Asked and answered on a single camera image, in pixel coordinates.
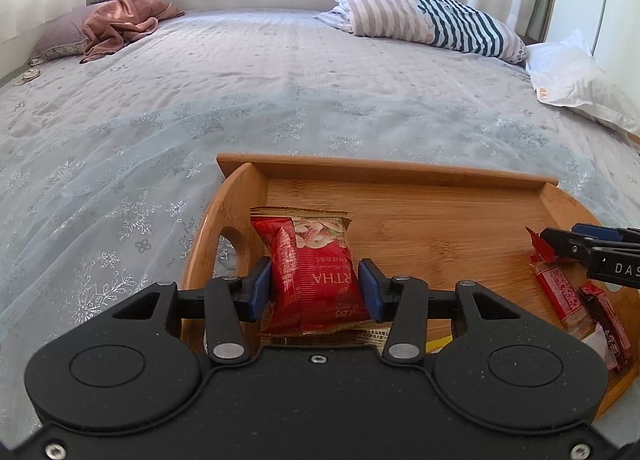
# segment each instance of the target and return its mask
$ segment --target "crumpled pink fabric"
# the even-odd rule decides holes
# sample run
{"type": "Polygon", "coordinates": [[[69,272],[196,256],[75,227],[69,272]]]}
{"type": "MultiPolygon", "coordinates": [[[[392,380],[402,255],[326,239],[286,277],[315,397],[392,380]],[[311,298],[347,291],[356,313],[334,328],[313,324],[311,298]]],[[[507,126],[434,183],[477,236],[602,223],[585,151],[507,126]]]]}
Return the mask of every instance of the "crumpled pink fabric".
{"type": "Polygon", "coordinates": [[[88,37],[81,63],[115,54],[128,43],[149,36],[158,21],[184,14],[173,3],[161,0],[111,0],[96,8],[82,24],[88,37]]]}

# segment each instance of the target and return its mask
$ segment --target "striped pillow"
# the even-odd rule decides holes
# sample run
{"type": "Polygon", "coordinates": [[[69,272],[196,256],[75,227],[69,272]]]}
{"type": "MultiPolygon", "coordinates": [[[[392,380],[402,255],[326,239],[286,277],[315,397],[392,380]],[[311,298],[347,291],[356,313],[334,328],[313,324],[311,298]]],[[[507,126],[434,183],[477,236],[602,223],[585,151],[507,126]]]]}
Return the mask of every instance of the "striped pillow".
{"type": "Polygon", "coordinates": [[[488,14],[456,0],[335,0],[316,18],[356,36],[390,37],[519,63],[527,48],[488,14]]]}

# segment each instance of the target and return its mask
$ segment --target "tray handle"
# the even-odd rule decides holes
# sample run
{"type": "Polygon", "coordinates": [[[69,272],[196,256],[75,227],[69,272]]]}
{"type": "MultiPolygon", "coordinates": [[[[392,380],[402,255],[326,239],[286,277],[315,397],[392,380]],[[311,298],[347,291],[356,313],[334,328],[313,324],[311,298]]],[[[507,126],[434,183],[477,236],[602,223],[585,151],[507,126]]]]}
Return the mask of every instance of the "tray handle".
{"type": "MultiPolygon", "coordinates": [[[[267,198],[267,179],[253,164],[237,168],[222,183],[202,217],[198,233],[182,274],[180,288],[203,288],[213,277],[218,241],[224,236],[236,250],[236,274],[246,276],[265,254],[264,245],[251,225],[251,207],[263,205],[267,198]]],[[[255,341],[258,329],[247,325],[248,341],[255,341]]],[[[204,351],[204,321],[185,319],[182,340],[192,350],[204,351]]]]}

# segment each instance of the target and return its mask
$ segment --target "pink pillow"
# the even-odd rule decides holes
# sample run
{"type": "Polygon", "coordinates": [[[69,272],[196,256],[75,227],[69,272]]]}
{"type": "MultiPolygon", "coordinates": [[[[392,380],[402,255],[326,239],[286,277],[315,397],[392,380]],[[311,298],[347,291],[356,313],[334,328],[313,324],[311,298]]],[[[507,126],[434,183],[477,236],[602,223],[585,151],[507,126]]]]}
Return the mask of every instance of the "pink pillow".
{"type": "Polygon", "coordinates": [[[84,52],[86,36],[81,27],[101,3],[78,7],[56,20],[47,21],[44,34],[31,51],[27,63],[31,66],[41,65],[52,59],[81,55],[84,52]]]}

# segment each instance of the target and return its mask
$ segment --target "yellow object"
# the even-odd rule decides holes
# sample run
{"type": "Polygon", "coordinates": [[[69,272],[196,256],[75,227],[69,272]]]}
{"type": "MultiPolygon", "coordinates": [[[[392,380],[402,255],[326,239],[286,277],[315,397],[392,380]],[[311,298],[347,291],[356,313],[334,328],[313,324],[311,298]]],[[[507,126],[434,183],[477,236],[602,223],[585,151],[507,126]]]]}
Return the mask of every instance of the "yellow object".
{"type": "Polygon", "coordinates": [[[436,339],[435,341],[427,341],[427,353],[431,354],[433,352],[437,352],[452,341],[453,337],[450,335],[443,337],[442,339],[436,339]]]}

